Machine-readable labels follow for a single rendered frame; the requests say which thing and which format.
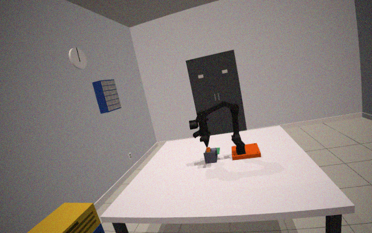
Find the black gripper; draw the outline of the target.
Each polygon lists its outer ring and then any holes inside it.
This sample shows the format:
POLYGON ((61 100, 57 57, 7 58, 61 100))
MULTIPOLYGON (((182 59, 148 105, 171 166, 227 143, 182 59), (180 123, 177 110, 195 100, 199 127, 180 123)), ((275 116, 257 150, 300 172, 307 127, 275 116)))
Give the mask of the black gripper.
POLYGON ((200 142, 204 142, 205 146, 208 147, 209 145, 209 139, 210 139, 210 131, 208 130, 208 127, 205 127, 205 128, 200 128, 200 132, 201 132, 201 138, 200 138, 200 142))

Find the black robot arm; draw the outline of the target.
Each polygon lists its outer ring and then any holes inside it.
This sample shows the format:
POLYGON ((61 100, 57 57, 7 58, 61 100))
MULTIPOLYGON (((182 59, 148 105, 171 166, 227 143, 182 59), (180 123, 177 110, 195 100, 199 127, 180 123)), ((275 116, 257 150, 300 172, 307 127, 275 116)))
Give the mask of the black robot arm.
MULTIPOLYGON (((233 125, 233 135, 232 142, 236 145, 236 153, 238 155, 246 154, 245 152, 245 143, 241 140, 239 135, 239 125, 238 125, 238 112, 239 112, 239 106, 235 103, 229 103, 226 101, 221 101, 220 103, 217 103, 207 109, 200 110, 197 113, 197 117, 195 120, 189 121, 189 127, 191 129, 197 129, 199 126, 200 128, 207 127, 207 122, 209 119, 206 118, 211 112, 214 112, 222 107, 228 107, 230 108, 230 112, 232 115, 232 125, 233 125), (198 125, 199 123, 199 125, 198 125)), ((200 129, 193 134, 194 138, 197 138, 198 136, 201 136, 200 129)))

